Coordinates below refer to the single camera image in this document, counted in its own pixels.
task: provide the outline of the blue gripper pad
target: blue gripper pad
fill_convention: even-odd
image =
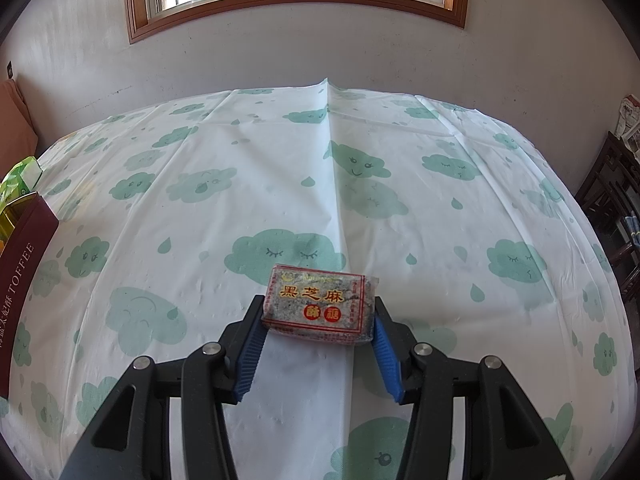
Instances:
[[[236,363],[236,386],[234,387],[234,397],[238,402],[251,389],[251,383],[254,381],[255,369],[260,360],[264,340],[267,337],[268,330],[262,324],[262,316],[256,316],[254,324],[244,342],[242,351]]]
[[[402,378],[400,373],[400,363],[396,358],[391,342],[385,332],[385,328],[376,314],[373,323],[373,352],[376,355],[378,368],[385,381],[386,390],[393,396],[395,402],[400,402],[404,397],[402,388]]]

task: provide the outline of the wooden window frame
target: wooden window frame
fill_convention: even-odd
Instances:
[[[358,4],[402,10],[464,28],[468,0],[444,0],[444,6],[442,7],[419,0],[213,0],[195,3],[191,6],[185,4],[186,6],[183,9],[176,10],[171,14],[157,16],[153,19],[148,17],[146,0],[125,0],[129,43],[144,40],[156,32],[175,27],[175,25],[197,20],[204,16],[227,12],[228,10],[300,2]]]

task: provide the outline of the red circle logo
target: red circle logo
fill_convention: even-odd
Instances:
[[[307,319],[310,319],[311,321],[314,321],[314,320],[316,320],[316,319],[318,319],[320,317],[320,307],[317,306],[316,304],[309,303],[305,307],[304,314],[305,314],[305,317]]]
[[[336,321],[338,321],[340,319],[341,315],[342,315],[342,313],[340,312],[340,309],[338,307],[336,307],[336,306],[328,306],[324,310],[324,318],[329,323],[335,323]]]

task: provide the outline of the metal screw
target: metal screw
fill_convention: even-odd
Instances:
[[[220,343],[206,343],[206,345],[202,347],[202,353],[204,355],[215,355],[221,350],[222,346],[220,345]]]
[[[141,357],[137,357],[135,361],[133,361],[133,369],[134,370],[144,370],[151,364],[151,359],[147,356],[143,355]]]
[[[433,347],[427,343],[418,343],[414,346],[414,352],[418,355],[431,355],[433,352]]]
[[[487,368],[495,370],[496,368],[500,368],[502,366],[502,361],[500,361],[500,358],[496,357],[495,355],[488,355],[484,358],[484,364]]]

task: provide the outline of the wall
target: wall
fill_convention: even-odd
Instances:
[[[412,92],[477,107],[529,137],[571,190],[640,62],[601,0],[469,0],[465,30],[373,7],[211,16],[127,41],[123,0],[32,0],[0,47],[42,146],[110,114],[229,88]]]

